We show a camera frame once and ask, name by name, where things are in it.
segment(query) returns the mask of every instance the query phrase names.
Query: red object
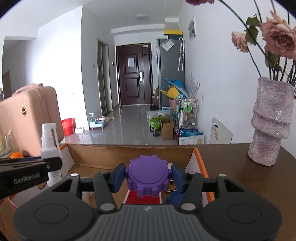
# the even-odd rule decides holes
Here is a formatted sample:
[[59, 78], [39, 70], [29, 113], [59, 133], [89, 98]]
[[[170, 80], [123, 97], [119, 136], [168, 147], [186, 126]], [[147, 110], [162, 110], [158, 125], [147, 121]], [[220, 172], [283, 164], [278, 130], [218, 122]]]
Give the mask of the red object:
[[62, 120], [63, 130], [65, 136], [70, 136], [74, 134], [74, 124], [73, 124], [74, 118], [68, 118]]
[[128, 197], [126, 198], [126, 204], [160, 204], [160, 199], [158, 197], [144, 196], [138, 197], [135, 191], [129, 191]]

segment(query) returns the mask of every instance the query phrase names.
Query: pink rose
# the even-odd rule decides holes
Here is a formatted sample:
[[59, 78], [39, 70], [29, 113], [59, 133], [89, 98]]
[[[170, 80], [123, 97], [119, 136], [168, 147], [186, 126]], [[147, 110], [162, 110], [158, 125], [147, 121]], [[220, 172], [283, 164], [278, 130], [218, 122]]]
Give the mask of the pink rose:
[[246, 32], [232, 32], [231, 39], [237, 49], [243, 53], [249, 53], [249, 48], [246, 41]]
[[196, 6], [196, 5], [200, 5], [200, 4], [203, 4], [203, 3], [210, 3], [210, 4], [213, 4], [215, 2], [215, 0], [186, 0], [186, 2]]
[[267, 18], [266, 23], [260, 24], [263, 39], [266, 41], [265, 50], [296, 60], [296, 33], [276, 13], [271, 12], [271, 15], [274, 19]]

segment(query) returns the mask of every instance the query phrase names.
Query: white spray bottle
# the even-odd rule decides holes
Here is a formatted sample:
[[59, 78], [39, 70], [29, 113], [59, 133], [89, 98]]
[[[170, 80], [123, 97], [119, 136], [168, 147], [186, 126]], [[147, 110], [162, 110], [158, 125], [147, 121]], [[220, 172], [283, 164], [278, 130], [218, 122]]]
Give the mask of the white spray bottle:
[[184, 122], [184, 112], [183, 112], [183, 110], [181, 110], [181, 113], [180, 113], [180, 127], [183, 125], [183, 122]]
[[[54, 137], [57, 144], [57, 147], [54, 145], [54, 138], [52, 136], [52, 129], [54, 131]], [[62, 159], [62, 152], [59, 148], [59, 141], [57, 138], [57, 124], [56, 123], [45, 123], [42, 124], [42, 149], [41, 149], [41, 158], [53, 158], [60, 157]], [[62, 180], [61, 170], [56, 170], [48, 173], [47, 185], [49, 187], [58, 183]]]

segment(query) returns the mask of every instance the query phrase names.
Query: purple gear-shaped object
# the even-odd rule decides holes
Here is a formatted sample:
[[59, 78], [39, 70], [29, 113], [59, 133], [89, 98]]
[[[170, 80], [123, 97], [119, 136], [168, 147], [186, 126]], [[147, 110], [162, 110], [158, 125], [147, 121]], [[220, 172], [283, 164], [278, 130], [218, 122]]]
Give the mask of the purple gear-shaped object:
[[141, 155], [130, 160], [130, 165], [126, 168], [128, 189], [136, 191], [139, 197], [158, 197], [161, 191], [168, 189], [172, 177], [172, 171], [167, 164], [166, 160], [155, 155]]

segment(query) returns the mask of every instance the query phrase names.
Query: brown wooden surface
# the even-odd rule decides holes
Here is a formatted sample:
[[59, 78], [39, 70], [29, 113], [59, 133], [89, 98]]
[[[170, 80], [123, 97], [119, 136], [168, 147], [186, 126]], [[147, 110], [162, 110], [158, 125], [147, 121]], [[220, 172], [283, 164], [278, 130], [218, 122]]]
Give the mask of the brown wooden surface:
[[[136, 44], [116, 47], [120, 104], [150, 104], [151, 90], [151, 54], [149, 48]], [[128, 59], [134, 58], [135, 66], [128, 66]]]
[[209, 177], [227, 174], [261, 195], [282, 213], [276, 241], [296, 240], [296, 159], [281, 147], [274, 166], [265, 167], [247, 155], [250, 144], [200, 145]]
[[5, 198], [4, 202], [0, 205], [0, 231], [8, 241], [20, 241], [12, 221], [15, 210], [16, 208], [7, 198]]

